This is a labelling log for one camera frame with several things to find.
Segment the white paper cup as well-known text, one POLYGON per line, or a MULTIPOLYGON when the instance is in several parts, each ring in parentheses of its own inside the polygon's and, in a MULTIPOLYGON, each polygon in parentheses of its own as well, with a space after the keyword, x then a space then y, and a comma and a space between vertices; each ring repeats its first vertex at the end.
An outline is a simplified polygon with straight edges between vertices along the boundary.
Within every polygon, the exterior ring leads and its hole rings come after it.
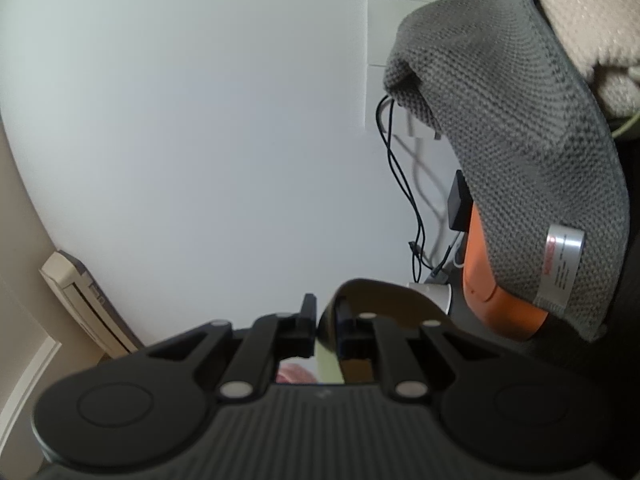
POLYGON ((416 292, 420 292, 428 300, 442 311, 444 315, 450 313, 452 304, 452 288, 449 284, 434 283, 410 283, 408 287, 416 292))

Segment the cream waffle cloth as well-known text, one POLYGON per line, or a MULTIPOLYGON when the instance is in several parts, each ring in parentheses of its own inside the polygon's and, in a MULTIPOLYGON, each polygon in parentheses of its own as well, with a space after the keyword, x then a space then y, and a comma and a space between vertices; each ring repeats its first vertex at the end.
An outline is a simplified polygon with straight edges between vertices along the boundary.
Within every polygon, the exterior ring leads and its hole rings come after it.
POLYGON ((639 0, 539 0, 576 70, 605 114, 639 110, 639 84, 629 71, 639 66, 639 0))

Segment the pink waffle cloth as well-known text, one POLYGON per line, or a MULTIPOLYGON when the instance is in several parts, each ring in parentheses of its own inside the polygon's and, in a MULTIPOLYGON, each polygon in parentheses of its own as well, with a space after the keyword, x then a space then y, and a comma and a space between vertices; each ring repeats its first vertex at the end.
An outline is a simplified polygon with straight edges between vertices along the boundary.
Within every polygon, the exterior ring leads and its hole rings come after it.
POLYGON ((318 379, 305 367, 296 363, 284 363, 279 366, 276 382, 278 384, 316 384, 318 379))

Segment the orange container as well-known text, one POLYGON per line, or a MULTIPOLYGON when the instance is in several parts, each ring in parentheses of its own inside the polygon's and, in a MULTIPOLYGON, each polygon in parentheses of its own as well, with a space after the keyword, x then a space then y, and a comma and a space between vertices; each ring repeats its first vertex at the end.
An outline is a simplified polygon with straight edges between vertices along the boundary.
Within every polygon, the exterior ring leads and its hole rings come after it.
POLYGON ((516 341, 532 338, 548 313, 500 287, 491 270, 477 206, 473 205, 462 271, 466 304, 488 330, 516 341))

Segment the black power adapter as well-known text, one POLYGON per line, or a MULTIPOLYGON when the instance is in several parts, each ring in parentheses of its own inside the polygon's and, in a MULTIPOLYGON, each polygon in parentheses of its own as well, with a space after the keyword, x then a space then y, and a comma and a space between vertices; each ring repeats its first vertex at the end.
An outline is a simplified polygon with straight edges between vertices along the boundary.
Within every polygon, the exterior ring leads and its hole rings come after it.
POLYGON ((447 200, 448 226, 451 231, 468 232, 471 222, 473 199, 462 171, 458 169, 447 200))

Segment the grey waffle cloth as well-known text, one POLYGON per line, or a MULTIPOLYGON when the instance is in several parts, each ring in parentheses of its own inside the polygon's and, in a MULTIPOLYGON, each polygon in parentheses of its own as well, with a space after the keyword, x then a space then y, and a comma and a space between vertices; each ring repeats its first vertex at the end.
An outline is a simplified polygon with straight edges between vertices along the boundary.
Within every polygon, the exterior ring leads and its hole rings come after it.
POLYGON ((386 92, 446 136, 500 287, 600 336, 629 198, 600 108, 536 0, 438 0, 399 25, 386 92))

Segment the green bowl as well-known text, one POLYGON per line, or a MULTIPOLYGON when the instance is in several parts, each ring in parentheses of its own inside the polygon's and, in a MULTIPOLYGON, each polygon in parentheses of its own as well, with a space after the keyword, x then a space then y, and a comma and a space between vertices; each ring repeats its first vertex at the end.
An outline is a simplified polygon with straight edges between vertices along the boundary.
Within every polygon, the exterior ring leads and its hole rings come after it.
POLYGON ((612 138, 638 138, 640 129, 639 122, 640 112, 635 112, 632 116, 629 116, 625 120, 620 120, 612 129, 612 138))
POLYGON ((340 375, 344 384, 374 381, 371 359, 352 345, 371 333, 370 322, 388 318, 398 328, 411 332, 425 321, 449 322, 445 312, 427 296, 408 286, 367 278, 341 285, 320 316, 317 327, 321 375, 340 375))

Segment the white air conditioner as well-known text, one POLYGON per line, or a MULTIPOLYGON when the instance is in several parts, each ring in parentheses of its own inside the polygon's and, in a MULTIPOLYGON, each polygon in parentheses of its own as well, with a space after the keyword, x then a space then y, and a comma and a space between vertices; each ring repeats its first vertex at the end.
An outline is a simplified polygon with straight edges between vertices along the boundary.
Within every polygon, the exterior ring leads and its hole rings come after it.
POLYGON ((80 260, 57 250, 39 272, 70 316, 108 356, 117 359, 144 347, 80 260))

